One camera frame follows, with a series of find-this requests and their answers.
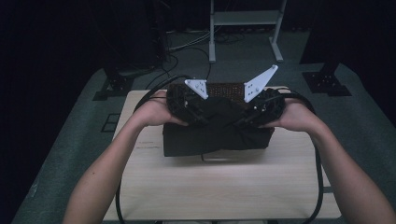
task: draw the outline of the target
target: person's left hand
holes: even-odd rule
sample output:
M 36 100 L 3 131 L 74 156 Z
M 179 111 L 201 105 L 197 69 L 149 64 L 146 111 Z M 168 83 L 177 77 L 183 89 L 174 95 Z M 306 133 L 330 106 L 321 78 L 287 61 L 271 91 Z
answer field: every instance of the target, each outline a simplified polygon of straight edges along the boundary
M 134 112 L 134 116 L 138 116 L 145 126 L 157 126 L 167 122 L 184 126 L 188 125 L 186 122 L 172 116 L 169 112 L 165 91 L 154 93 L 147 102 Z

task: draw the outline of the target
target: hand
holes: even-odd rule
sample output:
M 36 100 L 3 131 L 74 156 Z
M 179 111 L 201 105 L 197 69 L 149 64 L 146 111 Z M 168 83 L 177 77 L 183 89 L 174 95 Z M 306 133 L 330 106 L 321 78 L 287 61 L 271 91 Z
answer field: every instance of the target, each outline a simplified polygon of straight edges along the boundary
M 166 104 L 166 92 L 157 91 L 150 99 L 134 112 L 145 126 L 157 126 L 172 122 L 187 126 L 187 123 L 172 116 Z
M 322 121 L 297 99 L 286 99 L 282 116 L 264 127 L 282 127 L 290 131 L 312 133 Z

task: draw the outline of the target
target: white plastic piece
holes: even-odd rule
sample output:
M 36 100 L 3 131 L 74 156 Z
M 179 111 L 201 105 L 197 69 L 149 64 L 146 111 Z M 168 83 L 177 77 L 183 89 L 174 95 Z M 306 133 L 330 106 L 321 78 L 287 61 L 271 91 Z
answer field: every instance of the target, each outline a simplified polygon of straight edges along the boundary
M 204 100 L 209 97 L 206 92 L 206 80 L 204 79 L 186 79 L 184 81 L 190 89 L 195 91 L 198 95 L 200 95 Z
M 262 90 L 264 90 L 264 87 L 270 81 L 271 77 L 274 75 L 276 70 L 277 70 L 277 65 L 272 65 L 272 67 L 267 71 L 251 79 L 249 82 L 244 83 L 245 84 L 244 100 L 246 103 L 249 103 L 254 97 L 260 94 Z

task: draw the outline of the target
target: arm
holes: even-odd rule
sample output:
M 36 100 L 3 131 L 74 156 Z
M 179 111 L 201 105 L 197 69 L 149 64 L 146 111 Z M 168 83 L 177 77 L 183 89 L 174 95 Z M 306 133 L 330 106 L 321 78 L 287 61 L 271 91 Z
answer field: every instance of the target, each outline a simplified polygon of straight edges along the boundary
M 287 101 L 281 118 L 266 126 L 307 132 L 312 137 L 335 200 L 349 223 L 396 223 L 396 214 L 378 186 L 350 158 L 328 126 L 304 105 Z
M 163 91 L 154 96 L 164 97 Z M 143 104 L 128 119 L 113 142 L 78 181 L 64 215 L 64 223 L 101 223 L 119 186 L 137 136 L 148 125 L 184 124 L 171 116 L 165 99 Z

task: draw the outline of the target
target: light wood tabletop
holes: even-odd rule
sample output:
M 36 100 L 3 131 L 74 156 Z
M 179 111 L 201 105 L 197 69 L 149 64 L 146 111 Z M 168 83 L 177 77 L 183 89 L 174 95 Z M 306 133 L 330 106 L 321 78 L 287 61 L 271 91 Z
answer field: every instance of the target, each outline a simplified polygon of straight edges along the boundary
M 131 91 L 115 135 L 147 91 Z M 324 186 L 330 183 L 324 175 Z M 120 207 L 126 220 L 250 220 L 307 218 L 317 204 L 315 150 L 306 133 L 276 128 L 269 147 L 165 157 L 163 126 L 139 135 L 126 165 Z M 318 218 L 337 218 L 331 192 Z M 117 220 L 116 206 L 105 220 Z

